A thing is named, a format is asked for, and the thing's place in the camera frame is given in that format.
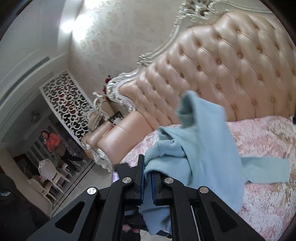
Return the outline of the tufted peach leather sofa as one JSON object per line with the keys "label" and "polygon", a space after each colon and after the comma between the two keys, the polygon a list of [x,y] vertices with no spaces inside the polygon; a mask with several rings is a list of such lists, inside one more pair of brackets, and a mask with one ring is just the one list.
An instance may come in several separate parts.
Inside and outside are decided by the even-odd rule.
{"label": "tufted peach leather sofa", "polygon": [[185,1],[168,39],[106,86],[127,115],[98,142],[82,143],[108,171],[159,126],[178,124],[192,90],[225,108],[228,121],[295,113],[295,31],[272,4]]}

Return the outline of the white carved lattice screen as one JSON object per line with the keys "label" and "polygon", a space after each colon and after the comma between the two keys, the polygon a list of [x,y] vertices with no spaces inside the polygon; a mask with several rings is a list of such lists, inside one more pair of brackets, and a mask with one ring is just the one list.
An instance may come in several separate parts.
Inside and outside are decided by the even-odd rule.
{"label": "white carved lattice screen", "polygon": [[39,90],[69,135],[84,147],[82,138],[89,132],[89,117],[94,108],[76,80],[64,71],[42,84]]}

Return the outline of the person in orange jacket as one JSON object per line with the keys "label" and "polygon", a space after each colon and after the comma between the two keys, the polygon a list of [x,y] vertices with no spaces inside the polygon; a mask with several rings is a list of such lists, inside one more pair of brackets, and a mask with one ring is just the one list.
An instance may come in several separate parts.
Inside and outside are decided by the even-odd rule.
{"label": "person in orange jacket", "polygon": [[57,134],[42,131],[41,136],[45,139],[47,149],[50,152],[58,154],[60,159],[66,163],[69,168],[71,168],[76,173],[79,173],[79,170],[73,164],[73,162],[82,162],[84,161],[83,158],[70,154],[67,147],[63,144],[62,139]]}

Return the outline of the white dining chair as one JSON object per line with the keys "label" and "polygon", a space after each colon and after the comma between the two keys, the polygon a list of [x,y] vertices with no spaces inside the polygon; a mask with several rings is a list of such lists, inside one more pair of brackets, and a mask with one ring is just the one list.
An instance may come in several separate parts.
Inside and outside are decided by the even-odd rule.
{"label": "white dining chair", "polygon": [[62,186],[59,184],[59,181],[60,179],[63,179],[64,181],[70,183],[70,180],[57,170],[53,162],[51,162],[48,159],[40,161],[38,170],[43,178],[49,180],[56,189],[58,189],[61,193],[64,194],[64,191],[62,189]]}

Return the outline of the light blue sweater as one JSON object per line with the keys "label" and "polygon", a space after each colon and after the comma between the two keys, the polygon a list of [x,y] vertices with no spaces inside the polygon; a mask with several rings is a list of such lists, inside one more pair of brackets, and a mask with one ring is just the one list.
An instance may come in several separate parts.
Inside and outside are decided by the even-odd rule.
{"label": "light blue sweater", "polygon": [[152,200],[152,172],[163,173],[187,187],[206,186],[235,212],[243,206],[246,182],[290,180],[286,159],[240,156],[222,106],[188,91],[182,96],[178,116],[181,126],[159,127],[158,141],[144,155],[147,184],[140,213],[151,235],[171,231],[169,207],[156,207]]}

